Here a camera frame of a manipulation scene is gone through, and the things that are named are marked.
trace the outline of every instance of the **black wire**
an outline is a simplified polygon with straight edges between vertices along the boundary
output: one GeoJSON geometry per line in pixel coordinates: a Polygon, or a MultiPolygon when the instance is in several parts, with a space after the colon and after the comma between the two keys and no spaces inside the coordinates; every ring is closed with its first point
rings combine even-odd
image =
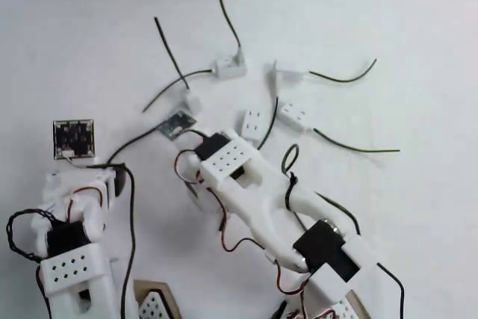
{"type": "Polygon", "coordinates": [[[161,35],[161,39],[163,40],[164,47],[166,48],[167,53],[170,55],[171,61],[173,62],[174,67],[176,68],[176,71],[179,74],[179,77],[184,82],[184,85],[186,85],[186,88],[189,90],[189,84],[187,83],[186,78],[184,78],[184,76],[182,75],[181,70],[179,69],[178,63],[176,63],[176,59],[174,58],[174,55],[171,52],[170,46],[167,45],[167,41],[166,41],[166,37],[164,36],[163,29],[161,28],[161,24],[159,23],[159,20],[156,16],[155,16],[155,22],[156,22],[156,26],[158,27],[159,34],[161,35]]]}
{"type": "Polygon", "coordinates": [[[287,175],[287,172],[289,172],[291,170],[292,166],[296,163],[298,157],[299,157],[299,145],[295,143],[294,145],[289,147],[289,149],[285,152],[284,157],[282,158],[282,163],[281,163],[282,173],[287,175]],[[288,157],[291,154],[293,149],[295,149],[294,158],[292,158],[292,161],[289,163],[288,166],[286,166],[285,164],[287,162],[287,159],[288,159],[288,157]]]}
{"type": "MultiPolygon", "coordinates": [[[[284,154],[284,157],[282,158],[282,163],[281,163],[281,170],[282,170],[282,173],[284,173],[286,176],[288,175],[288,172],[289,170],[292,168],[292,166],[296,163],[297,159],[299,157],[299,145],[297,145],[296,143],[294,145],[292,145],[291,147],[289,147],[289,149],[285,152],[284,154]],[[287,163],[287,159],[289,157],[289,155],[291,154],[292,150],[295,149],[295,153],[294,153],[294,158],[292,159],[292,161],[289,163],[288,166],[286,166],[286,163],[287,163]]],[[[291,193],[292,193],[292,189],[294,188],[294,186],[297,184],[297,182],[299,181],[296,177],[296,175],[294,174],[294,172],[291,172],[291,176],[289,177],[289,187],[287,189],[287,191],[285,192],[285,207],[288,211],[291,211],[292,214],[294,215],[294,217],[296,218],[297,222],[300,224],[300,226],[302,227],[302,229],[304,230],[304,232],[307,232],[307,227],[305,226],[304,222],[302,222],[302,220],[300,219],[299,215],[297,214],[297,212],[295,211],[292,211],[291,210],[291,207],[290,207],[290,200],[291,200],[291,193]]]]}
{"type": "Polygon", "coordinates": [[[181,136],[182,134],[187,134],[188,132],[192,132],[194,134],[197,134],[197,135],[201,136],[203,140],[209,138],[209,136],[207,134],[205,134],[202,131],[196,130],[194,128],[186,128],[185,130],[179,132],[178,137],[181,136]]]}
{"type": "Polygon", "coordinates": [[[36,272],[35,276],[37,278],[38,289],[40,289],[43,300],[45,300],[46,309],[48,310],[48,318],[52,319],[52,309],[50,308],[50,301],[48,300],[48,298],[45,295],[45,288],[43,287],[43,283],[42,283],[42,280],[40,278],[40,266],[37,267],[37,272],[36,272]]]}
{"type": "Polygon", "coordinates": [[[231,31],[232,31],[234,37],[236,38],[236,41],[238,42],[238,46],[239,46],[239,49],[240,49],[241,45],[240,45],[240,40],[239,40],[238,33],[236,33],[236,30],[234,29],[234,26],[232,25],[232,22],[231,22],[229,16],[227,15],[226,8],[224,7],[223,0],[219,0],[219,3],[221,5],[221,9],[223,11],[224,17],[226,18],[226,21],[227,21],[229,27],[231,28],[231,31]]]}
{"type": "Polygon", "coordinates": [[[342,79],[339,79],[339,78],[331,78],[330,76],[327,76],[327,75],[324,75],[324,74],[321,74],[321,73],[315,72],[315,71],[309,71],[309,73],[311,73],[312,75],[320,76],[321,78],[326,78],[327,80],[334,81],[334,82],[341,82],[341,83],[354,82],[354,81],[360,80],[361,78],[366,76],[368,74],[368,72],[372,70],[375,63],[376,63],[376,59],[368,67],[368,69],[366,69],[362,74],[360,74],[359,76],[357,76],[355,78],[349,78],[347,80],[342,80],[342,79]]]}
{"type": "MultiPolygon", "coordinates": [[[[206,74],[206,73],[209,73],[209,72],[212,72],[212,70],[211,70],[211,69],[198,70],[198,71],[190,72],[189,74],[184,75],[184,77],[187,78],[187,77],[192,76],[192,75],[206,74]]],[[[181,78],[181,77],[179,77],[179,78],[177,78],[176,80],[170,82],[163,90],[161,90],[161,91],[158,93],[158,95],[155,96],[155,98],[154,98],[153,100],[151,100],[151,101],[149,102],[148,105],[146,105],[146,107],[143,109],[142,112],[145,113],[145,112],[152,106],[152,104],[154,104],[155,101],[156,101],[157,99],[159,99],[159,97],[160,97],[161,95],[163,95],[170,87],[172,87],[174,84],[177,84],[177,83],[180,82],[180,81],[182,81],[182,78],[181,78]]]]}
{"type": "Polygon", "coordinates": [[[333,140],[323,132],[319,131],[318,129],[314,128],[314,132],[321,137],[325,138],[329,142],[333,143],[334,145],[337,145],[339,147],[342,147],[344,149],[350,149],[352,151],[357,151],[357,152],[365,152],[365,153],[380,153],[380,152],[400,152],[399,149],[357,149],[356,147],[351,147],[348,145],[344,145],[343,143],[337,142],[336,140],[333,140]]]}
{"type": "Polygon", "coordinates": [[[112,162],[112,160],[114,160],[115,157],[118,156],[118,154],[123,151],[126,147],[128,147],[129,145],[132,145],[133,143],[135,142],[138,142],[139,140],[145,138],[146,136],[148,136],[149,134],[152,134],[154,131],[156,131],[156,129],[158,128],[160,124],[157,124],[155,127],[151,128],[150,130],[140,134],[139,136],[136,136],[135,138],[133,138],[132,140],[128,141],[127,143],[125,143],[124,145],[122,145],[119,149],[117,149],[113,155],[110,156],[110,158],[106,161],[107,164],[110,164],[112,162]]]}
{"type": "Polygon", "coordinates": [[[13,250],[15,253],[20,254],[23,258],[28,259],[29,261],[35,261],[36,263],[40,263],[42,261],[41,257],[36,255],[35,253],[27,253],[24,250],[21,250],[15,245],[15,241],[13,240],[13,222],[17,217],[20,217],[24,214],[39,214],[40,216],[45,217],[47,220],[49,220],[52,226],[64,224],[64,222],[57,219],[50,212],[44,211],[39,208],[28,208],[28,209],[24,209],[23,211],[15,212],[8,219],[7,238],[8,238],[8,245],[10,246],[10,249],[13,250]]]}
{"type": "Polygon", "coordinates": [[[400,319],[403,319],[403,304],[405,302],[405,288],[403,287],[402,282],[387,268],[385,268],[382,264],[377,263],[377,267],[379,267],[381,270],[386,272],[388,276],[390,276],[400,287],[400,319]]]}
{"type": "Polygon", "coordinates": [[[269,128],[267,129],[267,132],[264,136],[264,139],[262,140],[261,144],[257,147],[257,149],[261,149],[262,146],[266,143],[267,139],[270,136],[270,132],[272,131],[272,128],[274,127],[274,122],[276,121],[278,106],[279,106],[279,97],[276,97],[276,104],[274,105],[274,111],[273,111],[273,114],[272,114],[272,119],[270,120],[269,128]]]}
{"type": "Polygon", "coordinates": [[[354,216],[352,214],[351,211],[349,211],[348,209],[346,209],[345,207],[343,207],[340,203],[337,203],[336,201],[328,198],[328,197],[325,197],[324,195],[318,193],[318,192],[315,192],[315,194],[317,194],[318,196],[322,197],[322,199],[324,201],[326,201],[327,203],[329,203],[330,205],[333,205],[334,207],[336,207],[337,209],[341,210],[342,212],[344,212],[353,222],[353,225],[355,226],[356,228],[356,232],[358,235],[361,235],[360,233],[360,226],[359,226],[359,222],[357,221],[357,218],[356,216],[354,216]]]}
{"type": "Polygon", "coordinates": [[[125,314],[126,288],[128,286],[128,280],[131,274],[131,268],[133,267],[134,254],[136,253],[136,235],[134,233],[135,183],[134,183],[133,172],[129,168],[127,168],[127,166],[124,164],[95,164],[93,166],[87,166],[87,168],[109,168],[109,167],[126,171],[131,181],[131,197],[129,201],[129,228],[131,231],[131,254],[129,256],[128,268],[126,269],[125,280],[122,284],[122,291],[121,291],[121,319],[125,319],[126,318],[126,314],[125,314]]]}

